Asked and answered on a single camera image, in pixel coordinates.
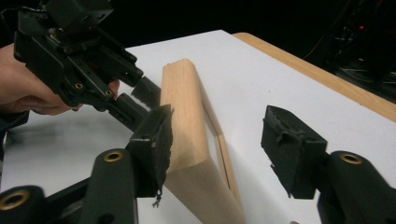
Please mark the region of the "wooden picture frame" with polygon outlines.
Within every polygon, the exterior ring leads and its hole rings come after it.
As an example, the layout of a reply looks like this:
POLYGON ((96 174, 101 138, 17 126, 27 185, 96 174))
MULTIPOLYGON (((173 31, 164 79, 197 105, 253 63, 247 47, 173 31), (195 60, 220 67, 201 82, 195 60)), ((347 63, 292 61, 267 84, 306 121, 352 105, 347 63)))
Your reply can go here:
POLYGON ((202 224, 247 224, 225 135, 192 61, 163 67, 161 103, 173 109, 165 186, 202 224))

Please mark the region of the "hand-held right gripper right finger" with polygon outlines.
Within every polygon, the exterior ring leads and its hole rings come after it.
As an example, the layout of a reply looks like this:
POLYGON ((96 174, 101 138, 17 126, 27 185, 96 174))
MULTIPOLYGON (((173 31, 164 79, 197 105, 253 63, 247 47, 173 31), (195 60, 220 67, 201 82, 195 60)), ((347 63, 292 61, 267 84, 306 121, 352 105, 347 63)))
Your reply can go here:
POLYGON ((290 197, 313 199, 314 169, 328 141, 281 107, 268 105, 262 122, 261 146, 280 184, 290 197))

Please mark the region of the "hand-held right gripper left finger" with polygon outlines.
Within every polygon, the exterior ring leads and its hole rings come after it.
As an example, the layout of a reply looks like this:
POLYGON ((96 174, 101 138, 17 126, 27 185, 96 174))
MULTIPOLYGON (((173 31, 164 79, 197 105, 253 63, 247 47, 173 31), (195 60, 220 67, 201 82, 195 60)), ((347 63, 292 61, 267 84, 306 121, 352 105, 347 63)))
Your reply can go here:
POLYGON ((152 109, 135 130, 126 148, 133 161, 135 196, 154 198, 153 207, 160 204, 170 166, 172 116, 170 105, 152 109))

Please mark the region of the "black equipment rack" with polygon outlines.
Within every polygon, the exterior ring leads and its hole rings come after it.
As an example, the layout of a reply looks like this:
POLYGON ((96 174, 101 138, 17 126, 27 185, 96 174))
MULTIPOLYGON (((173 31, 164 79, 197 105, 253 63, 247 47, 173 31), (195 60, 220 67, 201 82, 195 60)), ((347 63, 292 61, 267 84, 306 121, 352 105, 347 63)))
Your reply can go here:
POLYGON ((351 0, 325 68, 396 104, 396 0, 351 0))

